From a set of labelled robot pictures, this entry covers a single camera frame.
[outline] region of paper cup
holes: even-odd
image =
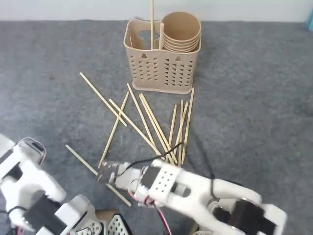
[[[172,42],[188,43],[194,41],[201,33],[199,20],[187,12],[173,12],[165,16],[164,40],[170,38]]]

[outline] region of slotted basket side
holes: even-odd
[[[155,22],[159,32],[160,21]],[[201,48],[190,53],[174,53],[167,50],[145,50],[143,40],[138,37],[142,30],[150,30],[150,22],[129,21],[124,45],[133,77],[133,87],[142,91],[187,94],[192,89],[193,75]]]

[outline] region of chopstick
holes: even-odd
[[[76,153],[70,146],[65,145],[65,147],[78,159],[80,160],[80,162],[82,164],[84,164],[93,174],[95,174],[96,176],[98,176],[98,172],[93,169],[81,156],[79,156],[78,153]],[[109,189],[111,189],[121,200],[123,200],[123,202],[126,203],[127,206],[131,207],[132,204],[120,193],[118,192],[115,188],[113,188],[112,185],[110,184],[106,184],[107,187],[109,187]]]

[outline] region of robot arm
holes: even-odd
[[[106,177],[101,178],[109,175],[118,188],[132,190],[138,201],[143,202],[148,196],[158,205],[194,219],[202,230],[215,235],[282,234],[286,213],[262,204],[261,196],[248,188],[216,179],[213,192],[221,199],[214,201],[211,179],[160,160],[154,160],[142,171],[133,168],[125,171],[128,165],[103,163],[101,172]]]
[[[83,195],[62,204],[66,192],[40,167],[45,148],[25,138],[17,144],[0,134],[0,188],[6,200],[11,223],[37,235],[86,233],[105,234],[104,222],[95,216],[95,208]],[[35,192],[45,194],[32,203]]]

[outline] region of perforated bracket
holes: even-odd
[[[108,235],[129,235],[123,219],[119,215],[115,215],[108,225]]]
[[[165,203],[179,172],[180,168],[164,164],[149,189],[149,196],[158,202]]]

